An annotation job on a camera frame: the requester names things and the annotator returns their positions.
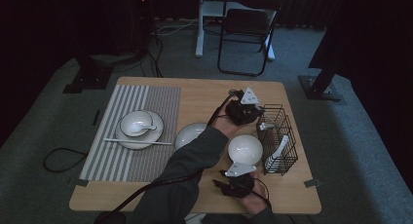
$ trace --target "wire basket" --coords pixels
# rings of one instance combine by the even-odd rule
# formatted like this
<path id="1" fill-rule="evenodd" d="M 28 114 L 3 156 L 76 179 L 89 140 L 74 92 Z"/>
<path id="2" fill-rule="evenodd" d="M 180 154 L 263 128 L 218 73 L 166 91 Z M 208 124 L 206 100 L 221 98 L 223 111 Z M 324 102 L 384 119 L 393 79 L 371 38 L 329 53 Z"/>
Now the wire basket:
<path id="1" fill-rule="evenodd" d="M 264 115 L 258 119 L 256 124 L 258 139 L 263 146 L 261 162 L 264 174 L 281 173 L 284 175 L 298 160 L 294 132 L 282 105 L 267 104 L 264 105 L 264 109 Z M 285 135 L 288 136 L 288 142 L 280 155 L 273 158 L 273 154 L 280 147 Z"/>

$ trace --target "black chair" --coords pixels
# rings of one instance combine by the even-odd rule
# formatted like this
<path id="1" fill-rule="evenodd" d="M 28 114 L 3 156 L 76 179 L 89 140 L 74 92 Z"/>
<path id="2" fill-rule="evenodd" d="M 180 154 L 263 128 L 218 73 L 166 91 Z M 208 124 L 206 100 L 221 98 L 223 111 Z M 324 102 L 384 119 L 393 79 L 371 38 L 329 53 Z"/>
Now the black chair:
<path id="1" fill-rule="evenodd" d="M 227 11 L 228 3 L 239 3 L 247 9 L 232 8 Z M 247 76 L 259 76 L 264 72 L 268 51 L 271 46 L 271 40 L 274 34 L 275 22 L 278 12 L 282 7 L 283 0 L 223 0 L 222 11 L 222 24 L 221 34 L 219 38 L 219 53 L 218 53 L 218 69 L 223 73 L 247 75 Z M 241 35 L 241 39 L 228 39 L 228 34 Z M 246 37 L 259 37 L 259 41 L 252 41 L 251 39 L 245 40 Z M 264 48 L 265 55 L 264 61 L 261 67 L 261 71 L 258 73 L 245 73 L 240 71 L 225 70 L 221 68 L 221 54 L 223 41 L 243 42 L 260 44 L 261 52 Z"/>

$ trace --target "wire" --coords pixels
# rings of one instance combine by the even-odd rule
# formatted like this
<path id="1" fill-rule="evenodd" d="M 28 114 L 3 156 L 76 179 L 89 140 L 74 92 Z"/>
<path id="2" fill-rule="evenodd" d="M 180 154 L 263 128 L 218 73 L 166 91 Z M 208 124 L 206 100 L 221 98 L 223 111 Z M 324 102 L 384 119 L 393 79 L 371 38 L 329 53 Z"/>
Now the wire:
<path id="1" fill-rule="evenodd" d="M 153 72 L 154 76 L 164 78 L 164 76 L 161 73 L 161 69 L 159 68 L 159 63 L 158 63 L 159 58 L 161 57 L 162 50 L 164 49 L 164 43 L 159 38 L 155 38 L 155 40 L 156 40 L 157 43 L 159 42 L 161 44 L 161 49 L 159 50 L 158 55 L 157 55 L 156 58 L 154 58 L 153 55 L 150 52 L 148 52 L 148 55 L 152 58 L 152 61 L 155 64 L 155 72 L 153 71 L 153 67 L 152 67 L 152 72 Z"/>
<path id="2" fill-rule="evenodd" d="M 121 60 L 116 60 L 116 61 L 103 61 L 99 60 L 97 58 L 94 58 L 94 61 L 97 64 L 102 64 L 102 65 L 111 65 L 111 66 L 117 66 L 117 65 L 125 65 L 125 64 L 134 64 L 139 61 L 141 61 L 145 56 L 147 55 L 147 51 L 142 50 L 138 52 L 134 52 L 134 55 L 131 57 L 127 57 L 125 59 Z"/>
<path id="3" fill-rule="evenodd" d="M 72 166 L 70 166 L 70 167 L 68 167 L 68 168 L 63 168 L 63 169 L 49 168 L 49 167 L 48 167 L 48 164 L 47 164 L 47 161 L 49 160 L 49 158 L 50 158 L 55 152 L 60 151 L 60 150 L 62 150 L 62 151 L 69 151 L 69 152 L 76 153 L 76 154 L 81 154 L 81 155 L 83 155 L 83 157 L 82 157 L 79 161 L 77 161 L 75 164 L 73 164 Z M 70 169 L 72 169 L 72 168 L 75 168 L 77 165 L 79 165 L 86 157 L 88 157 L 88 154 L 89 154 L 89 152 L 88 152 L 88 153 L 83 153 L 83 152 L 79 152 L 79 151 L 76 151 L 76 150 L 73 150 L 73 149 L 69 149 L 69 148 L 57 148 L 57 149 L 52 150 L 51 152 L 49 152 L 49 153 L 46 155 L 45 159 L 43 160 L 43 168 L 44 168 L 45 170 L 47 170 L 47 171 L 49 171 L 49 172 L 53 172 L 53 173 L 66 172 L 66 171 L 68 171 L 68 170 L 70 170 Z"/>
<path id="4" fill-rule="evenodd" d="M 292 218 L 292 216 L 291 216 L 291 215 L 287 215 L 287 217 L 289 218 L 289 220 L 291 220 L 291 222 L 292 222 L 293 224 L 296 224 L 296 222 L 295 222 L 294 218 Z"/>
<path id="5" fill-rule="evenodd" d="M 165 186 L 165 185 L 170 185 L 170 184 L 174 184 L 174 183 L 180 183 L 180 182 L 188 181 L 188 180 L 191 180 L 191 179 L 195 179 L 195 178 L 201 176 L 202 172 L 203 172 L 203 170 L 200 169 L 200 170 L 198 170 L 198 171 L 196 171 L 192 174 L 189 174 L 187 176 L 178 177 L 178 178 L 169 179 L 169 180 L 155 181 L 155 182 L 151 182 L 149 184 L 146 184 L 145 186 L 139 188 L 132 195 L 130 195 L 124 202 L 122 202 L 120 205 L 118 205 L 115 209 L 113 209 L 112 211 L 107 212 L 106 214 L 104 214 L 102 216 L 99 216 L 94 223 L 96 223 L 96 224 L 103 223 L 103 221 L 105 219 L 109 218 L 111 215 L 113 215 L 117 212 L 120 212 L 122 208 L 124 208 L 127 204 L 129 204 L 131 201 L 133 201 L 137 196 L 139 196 L 144 191 L 147 191 L 147 190 L 150 190 L 152 188 L 159 187 L 159 186 Z"/>
<path id="6" fill-rule="evenodd" d="M 143 73 L 143 76 L 146 77 L 146 74 L 145 74 L 145 71 L 143 70 L 142 64 L 143 64 L 143 62 L 146 61 L 147 58 L 148 58 L 148 55 L 145 54 L 145 56 L 139 61 L 138 64 L 134 64 L 134 65 L 131 66 L 131 67 L 127 67 L 127 68 L 123 68 L 123 69 L 116 69 L 116 70 L 113 71 L 113 73 L 120 73 L 120 72 L 129 71 L 129 70 L 135 69 L 137 66 L 139 66 L 139 67 L 140 67 L 140 70 L 141 70 L 142 73 Z"/>
<path id="7" fill-rule="evenodd" d="M 216 118 L 228 118 L 228 115 L 218 115 Z"/>
<path id="8" fill-rule="evenodd" d="M 254 178 L 254 180 L 257 180 L 258 182 L 260 182 L 260 183 L 264 186 L 265 191 L 266 191 L 266 193 L 267 193 L 267 198 L 262 197 L 261 195 L 259 195 L 258 193 L 254 192 L 254 191 L 251 191 L 251 193 L 254 194 L 254 195 L 256 195 L 256 196 L 258 196 L 258 197 L 261 198 L 262 200 L 264 200 L 265 204 L 267 204 L 267 206 L 268 206 L 270 209 L 273 209 L 273 206 L 272 206 L 271 203 L 270 203 L 270 192 L 268 191 L 267 185 L 265 185 L 265 183 L 264 183 L 263 181 L 259 180 L 258 178 Z"/>
<path id="9" fill-rule="evenodd" d="M 313 218 L 311 218 L 309 215 L 306 215 L 306 216 L 312 224 L 316 224 L 316 222 L 313 220 Z"/>
<path id="10" fill-rule="evenodd" d="M 216 117 L 218 116 L 219 111 L 221 110 L 221 108 L 225 105 L 225 103 L 227 103 L 227 101 L 233 97 L 235 95 L 235 93 L 229 93 L 228 96 L 225 98 L 225 100 L 222 102 L 222 104 L 220 106 L 218 106 L 218 108 L 216 108 L 216 110 L 213 112 L 212 116 L 210 117 L 209 121 L 206 123 L 208 126 L 211 126 L 213 121 L 216 119 Z"/>
<path id="11" fill-rule="evenodd" d="M 168 26 L 161 27 L 160 29 L 157 30 L 158 32 L 161 31 L 161 30 L 164 30 L 164 29 L 166 29 L 166 28 L 176 28 L 176 27 L 177 27 L 177 28 L 176 28 L 173 32 L 170 32 L 170 33 L 167 33 L 167 34 L 158 34 L 158 35 L 159 35 L 159 36 L 170 36 L 170 35 L 172 35 L 173 33 L 177 32 L 177 31 L 179 31 L 179 30 L 182 30 L 182 29 L 185 28 L 185 27 L 188 27 L 188 26 L 192 25 L 192 23 L 194 23 L 194 22 L 197 21 L 197 20 L 198 20 L 198 18 L 190 21 L 189 23 L 187 23 L 187 24 L 185 24 L 185 25 L 177 25 L 177 26 L 168 25 Z"/>

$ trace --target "black cable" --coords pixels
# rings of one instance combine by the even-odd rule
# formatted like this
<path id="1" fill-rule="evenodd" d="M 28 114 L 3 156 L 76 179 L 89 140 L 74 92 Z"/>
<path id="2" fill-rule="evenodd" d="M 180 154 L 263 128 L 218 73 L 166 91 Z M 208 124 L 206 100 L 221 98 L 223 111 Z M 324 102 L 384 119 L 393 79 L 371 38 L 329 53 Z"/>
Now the black cable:
<path id="1" fill-rule="evenodd" d="M 83 157 L 82 157 L 79 161 L 77 161 L 75 164 L 73 164 L 72 166 L 70 166 L 70 167 L 68 167 L 68 168 L 63 168 L 63 169 L 53 169 L 53 168 L 49 168 L 48 165 L 47 165 L 48 159 L 54 154 L 54 152 L 57 152 L 57 151 L 59 151 L 59 150 L 69 151 L 69 152 L 72 152 L 72 153 L 81 154 L 81 155 L 83 155 Z M 49 172 L 54 172 L 54 173 L 66 172 L 66 171 L 68 171 L 68 170 L 70 170 L 70 169 L 72 169 L 72 168 L 75 168 L 77 165 L 79 165 L 84 159 L 86 159 L 86 157 L 88 157 L 88 154 L 89 154 L 89 152 L 88 152 L 88 153 L 83 153 L 83 152 L 79 152 L 79 151 L 76 151 L 76 150 L 73 150 L 73 149 L 69 149 L 69 148 L 56 148 L 56 149 L 52 150 L 51 152 L 49 152 L 49 153 L 46 155 L 45 159 L 43 160 L 43 168 L 44 168 L 45 170 L 49 171 Z"/>
<path id="2" fill-rule="evenodd" d="M 159 50 L 158 55 L 157 55 L 156 58 L 154 58 L 153 55 L 150 52 L 148 52 L 148 54 L 150 55 L 150 57 L 152 58 L 152 60 L 155 63 L 156 76 L 160 77 L 160 78 L 164 78 L 164 76 L 162 75 L 161 70 L 159 68 L 159 58 L 161 57 L 162 50 L 164 49 L 164 43 L 159 38 L 155 38 L 155 40 L 156 40 L 157 43 L 159 42 L 161 44 L 161 49 Z"/>
<path id="3" fill-rule="evenodd" d="M 142 73 L 143 73 L 143 77 L 146 77 L 145 71 L 143 70 L 143 66 L 142 66 L 143 62 L 146 61 L 146 58 L 148 58 L 147 55 L 145 55 L 145 56 L 140 60 L 139 64 L 136 64 L 136 65 L 134 65 L 134 66 L 132 66 L 132 67 L 125 68 L 125 69 L 116 69 L 116 70 L 113 71 L 113 73 L 121 73 L 121 72 L 129 71 L 129 70 L 133 70 L 133 69 L 135 69 L 137 66 L 139 66 L 139 67 L 140 67 L 140 70 L 141 70 Z"/>
<path id="4" fill-rule="evenodd" d="M 117 66 L 117 65 L 137 63 L 141 61 L 146 56 L 146 54 L 147 54 L 147 51 L 138 51 L 138 52 L 134 52 L 134 56 L 127 57 L 125 59 L 121 59 L 117 61 L 104 61 L 104 60 L 99 60 L 97 58 L 93 58 L 93 60 L 96 62 L 96 64 Z"/>
<path id="5" fill-rule="evenodd" d="M 313 218 L 311 218 L 309 215 L 306 215 L 306 216 L 312 224 L 316 224 L 316 222 L 313 220 Z"/>
<path id="6" fill-rule="evenodd" d="M 295 222 L 294 218 L 292 218 L 292 216 L 291 216 L 291 215 L 287 215 L 287 217 L 289 218 L 289 220 L 291 220 L 291 222 L 292 222 L 293 224 L 296 224 L 296 222 Z"/>
<path id="7" fill-rule="evenodd" d="M 153 77 L 156 77 L 156 75 L 155 75 L 155 70 L 154 70 L 155 61 L 152 59 L 152 57 L 149 59 L 149 61 L 150 61 L 150 63 L 151 63 L 152 76 L 153 76 Z"/>
<path id="8" fill-rule="evenodd" d="M 170 185 L 170 184 L 173 184 L 173 183 L 188 181 L 188 180 L 194 179 L 197 176 L 201 175 L 202 172 L 203 172 L 203 170 L 200 169 L 200 170 L 196 171 L 195 173 L 192 173 L 188 176 L 183 176 L 183 177 L 178 177 L 178 178 L 168 179 L 168 180 L 155 181 L 155 182 L 149 183 L 149 184 L 141 187 L 140 189 L 138 189 L 132 195 L 130 195 L 124 202 L 122 202 L 120 205 L 118 205 L 115 209 L 113 209 L 110 212 L 107 212 L 105 215 L 102 215 L 101 217 L 98 217 L 98 219 L 94 223 L 95 224 L 102 223 L 106 218 L 110 217 L 111 215 L 113 215 L 115 213 L 118 213 L 122 208 L 124 208 L 126 205 L 128 205 L 131 201 L 133 201 L 137 196 L 139 196 L 144 191 L 147 191 L 149 189 L 159 187 L 159 186 Z"/>
<path id="9" fill-rule="evenodd" d="M 234 95 L 235 95 L 235 93 L 230 93 L 230 94 L 227 96 L 227 98 L 225 98 L 225 100 L 222 102 L 222 104 L 221 104 L 218 108 L 216 108 L 216 110 L 213 112 L 212 116 L 210 117 L 209 121 L 207 122 L 207 125 L 208 125 L 208 126 L 211 126 L 212 123 L 213 123 L 213 121 L 214 121 L 217 117 L 220 117 L 220 116 L 218 116 L 219 111 L 220 111 L 221 108 L 225 105 L 225 103 L 227 103 L 227 101 L 228 101 L 231 97 L 233 97 Z"/>
<path id="10" fill-rule="evenodd" d="M 267 198 L 261 196 L 260 194 L 254 192 L 254 191 L 251 191 L 251 193 L 254 194 L 255 196 L 261 198 L 261 199 L 265 202 L 265 204 L 267 205 L 267 207 L 269 207 L 270 209 L 273 209 L 273 206 L 271 205 L 271 202 L 270 202 L 270 192 L 268 191 L 267 185 L 265 185 L 265 183 L 264 183 L 263 181 L 259 180 L 258 178 L 253 178 L 253 179 L 254 179 L 254 180 L 257 180 L 258 182 L 260 182 L 260 183 L 264 186 L 265 191 L 266 191 L 266 193 L 267 193 Z"/>

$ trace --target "dark sleeve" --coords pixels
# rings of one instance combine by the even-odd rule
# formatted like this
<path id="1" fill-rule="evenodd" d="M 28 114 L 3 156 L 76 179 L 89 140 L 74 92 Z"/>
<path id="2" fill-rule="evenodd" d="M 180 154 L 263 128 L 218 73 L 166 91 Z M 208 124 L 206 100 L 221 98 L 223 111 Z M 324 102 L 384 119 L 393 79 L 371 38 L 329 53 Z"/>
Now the dark sleeve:
<path id="1" fill-rule="evenodd" d="M 215 166 L 227 142 L 227 136 L 221 131 L 206 127 L 198 138 L 172 154 L 165 170 L 155 181 L 187 176 Z M 199 180 L 200 177 L 146 191 L 129 223 L 180 223 L 198 198 Z"/>
<path id="2" fill-rule="evenodd" d="M 275 224 L 277 223 L 276 215 L 267 207 L 249 218 L 251 224 Z"/>

